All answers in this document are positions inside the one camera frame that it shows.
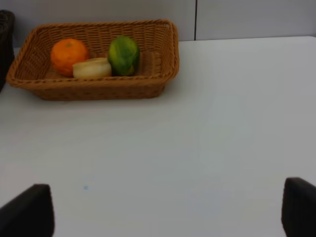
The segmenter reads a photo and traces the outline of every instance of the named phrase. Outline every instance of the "white table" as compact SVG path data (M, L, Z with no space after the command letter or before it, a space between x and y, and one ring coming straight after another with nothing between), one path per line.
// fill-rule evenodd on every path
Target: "white table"
M283 237L283 184L316 184L316 39L181 42L156 99L0 94L0 205L48 183L56 237Z

